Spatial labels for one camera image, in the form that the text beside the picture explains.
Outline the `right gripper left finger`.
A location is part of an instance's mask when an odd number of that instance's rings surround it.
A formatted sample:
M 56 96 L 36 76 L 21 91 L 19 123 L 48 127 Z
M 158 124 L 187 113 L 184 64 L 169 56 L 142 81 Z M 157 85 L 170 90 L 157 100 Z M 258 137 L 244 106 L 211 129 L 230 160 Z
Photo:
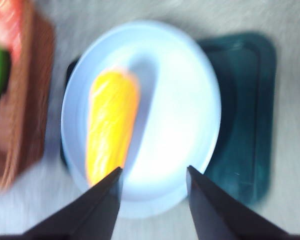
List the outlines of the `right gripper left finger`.
M 122 193 L 122 169 L 99 183 L 22 235 L 23 240 L 109 240 Z

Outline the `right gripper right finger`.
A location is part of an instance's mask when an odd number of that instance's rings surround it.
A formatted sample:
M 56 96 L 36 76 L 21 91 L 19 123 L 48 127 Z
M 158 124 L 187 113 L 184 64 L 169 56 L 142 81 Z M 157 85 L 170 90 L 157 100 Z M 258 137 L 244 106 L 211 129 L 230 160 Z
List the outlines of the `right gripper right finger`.
M 294 236 L 232 198 L 193 166 L 187 168 L 189 207 L 200 240 L 293 240 Z

